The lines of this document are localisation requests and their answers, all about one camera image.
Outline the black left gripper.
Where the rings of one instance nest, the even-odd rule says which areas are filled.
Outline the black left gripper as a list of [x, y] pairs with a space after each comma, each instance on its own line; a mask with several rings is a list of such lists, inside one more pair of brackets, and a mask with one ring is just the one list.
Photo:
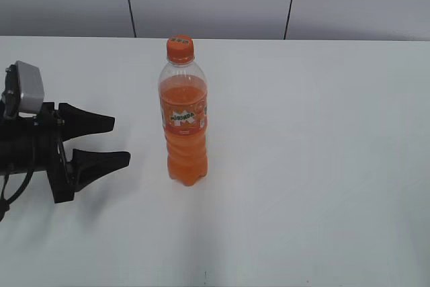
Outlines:
[[129, 166], [130, 153], [126, 151], [98, 153], [73, 149], [70, 165], [73, 183], [67, 168], [63, 141], [111, 132], [115, 118], [86, 112], [70, 104], [45, 102], [34, 119], [36, 126], [37, 166], [45, 170], [55, 203], [70, 202], [94, 181]]

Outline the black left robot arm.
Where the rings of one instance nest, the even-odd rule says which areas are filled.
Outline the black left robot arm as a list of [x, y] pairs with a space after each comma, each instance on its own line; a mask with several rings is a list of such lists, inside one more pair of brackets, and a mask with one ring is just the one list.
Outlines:
[[8, 210], [27, 188], [35, 172], [47, 174], [56, 203], [73, 200], [75, 193], [97, 179], [127, 167], [131, 154], [126, 151], [96, 153], [73, 150], [67, 160], [64, 143], [70, 139], [111, 132], [115, 119], [86, 112], [67, 103], [44, 100], [40, 70], [16, 61], [5, 70], [5, 89], [1, 94], [1, 175], [25, 174], [17, 191], [1, 197]]

